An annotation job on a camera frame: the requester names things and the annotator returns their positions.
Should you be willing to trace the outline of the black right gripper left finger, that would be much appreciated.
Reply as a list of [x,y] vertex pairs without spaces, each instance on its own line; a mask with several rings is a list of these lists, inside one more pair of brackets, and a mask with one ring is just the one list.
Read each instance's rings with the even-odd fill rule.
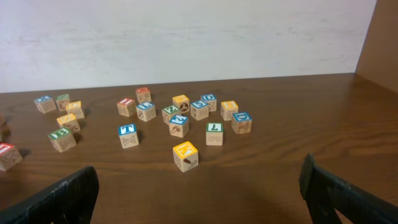
[[90,223],[99,186],[95,168],[86,166],[1,211],[1,223]]

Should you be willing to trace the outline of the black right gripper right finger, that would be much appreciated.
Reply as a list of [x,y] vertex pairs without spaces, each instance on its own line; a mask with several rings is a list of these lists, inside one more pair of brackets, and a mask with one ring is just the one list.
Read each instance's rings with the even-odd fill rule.
[[312,153],[298,181],[313,223],[341,223],[341,213],[352,223],[397,224],[396,206],[316,165]]

